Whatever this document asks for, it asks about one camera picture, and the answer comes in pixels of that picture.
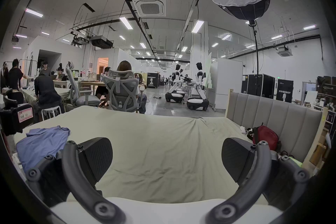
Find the mesh office chair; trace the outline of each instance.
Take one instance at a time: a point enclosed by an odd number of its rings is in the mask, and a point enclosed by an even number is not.
[[[110,93],[109,109],[134,112],[138,109],[135,93],[139,80],[132,71],[109,70],[103,76],[103,82]]]
[[[100,99],[95,96],[91,95],[92,91],[91,89],[88,90],[87,87],[82,87],[78,91],[76,82],[74,80],[74,77],[72,76],[71,69],[74,68],[74,65],[71,61],[68,61],[68,64],[66,65],[66,74],[68,75],[69,81],[71,83],[70,86],[70,101],[73,107],[78,107],[82,105],[89,105],[89,106],[98,106],[100,104]]]

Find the beige bed sheet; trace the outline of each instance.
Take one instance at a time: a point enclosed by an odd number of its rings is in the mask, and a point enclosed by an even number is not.
[[[112,165],[96,184],[104,197],[179,203],[227,199],[238,188],[222,164],[222,145],[228,137],[248,139],[227,118],[166,117],[82,106],[24,129],[15,134],[15,142],[32,128],[56,125],[69,128],[69,140],[76,143],[109,138]],[[266,204],[264,199],[258,203]]]

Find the upholstered headboard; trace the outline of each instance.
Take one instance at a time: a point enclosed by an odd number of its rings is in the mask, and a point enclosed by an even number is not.
[[[287,151],[303,162],[319,128],[322,112],[297,104],[230,92],[227,118],[245,128],[262,123],[273,130]]]

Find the doorway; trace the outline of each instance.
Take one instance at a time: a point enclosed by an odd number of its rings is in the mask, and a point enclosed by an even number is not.
[[[108,58],[98,58],[97,61],[97,74],[103,74],[105,67],[108,67],[109,59]]]

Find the gray floor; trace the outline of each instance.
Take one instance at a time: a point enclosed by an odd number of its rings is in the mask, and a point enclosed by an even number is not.
[[[224,117],[225,111],[218,110],[214,112],[209,106],[207,111],[190,110],[187,103],[166,102],[165,94],[169,86],[160,86],[157,89],[147,88],[144,93],[147,95],[146,114],[159,116],[175,116],[175,117]]]

